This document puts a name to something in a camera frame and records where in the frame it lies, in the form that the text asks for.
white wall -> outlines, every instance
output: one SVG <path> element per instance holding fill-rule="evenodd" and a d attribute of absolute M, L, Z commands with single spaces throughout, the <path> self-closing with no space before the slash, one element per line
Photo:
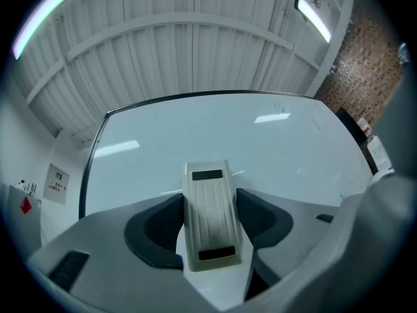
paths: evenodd
<path fill-rule="evenodd" d="M 79 189 L 87 151 L 78 151 L 70 134 L 52 136 L 33 115 L 13 80 L 0 88 L 0 183 L 14 185 L 21 179 L 37 184 L 35 197 L 42 200 L 42 242 L 50 241 L 78 220 Z M 70 176 L 66 204 L 43 198 L 50 164 Z"/>

whiteboard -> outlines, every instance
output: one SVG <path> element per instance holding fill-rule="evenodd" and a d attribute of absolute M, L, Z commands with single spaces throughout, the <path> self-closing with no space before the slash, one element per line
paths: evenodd
<path fill-rule="evenodd" d="M 229 161 L 236 188 L 339 206 L 372 178 L 322 102 L 264 93 L 178 98 L 111 115 L 94 153 L 85 214 L 181 192 L 185 162 Z"/>

ceiling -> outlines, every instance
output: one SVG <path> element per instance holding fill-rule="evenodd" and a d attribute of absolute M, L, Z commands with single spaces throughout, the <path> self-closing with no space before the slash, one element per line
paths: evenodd
<path fill-rule="evenodd" d="M 317 13 L 333 33 L 345 0 L 321 2 Z M 106 112 L 150 98 L 222 89 L 304 95 L 328 72 L 336 39 L 326 43 L 294 0 L 67 0 L 12 74 L 54 136 L 64 128 L 88 145 Z"/>

brick wall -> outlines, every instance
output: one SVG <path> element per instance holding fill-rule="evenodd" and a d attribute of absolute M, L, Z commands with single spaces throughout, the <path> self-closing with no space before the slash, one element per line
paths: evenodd
<path fill-rule="evenodd" d="M 355 0 L 351 24 L 332 68 L 316 94 L 336 112 L 343 106 L 372 125 L 401 79 L 395 31 L 368 0 Z"/>

white corrugated ceiling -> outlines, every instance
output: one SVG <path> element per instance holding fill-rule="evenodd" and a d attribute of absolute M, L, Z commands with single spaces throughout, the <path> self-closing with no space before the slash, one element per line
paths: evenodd
<path fill-rule="evenodd" d="M 343 0 L 321 1 L 332 32 Z M 67 0 L 13 77 L 54 135 L 65 128 L 88 143 L 107 111 L 150 98 L 219 89 L 302 95 L 328 45 L 294 0 Z"/>

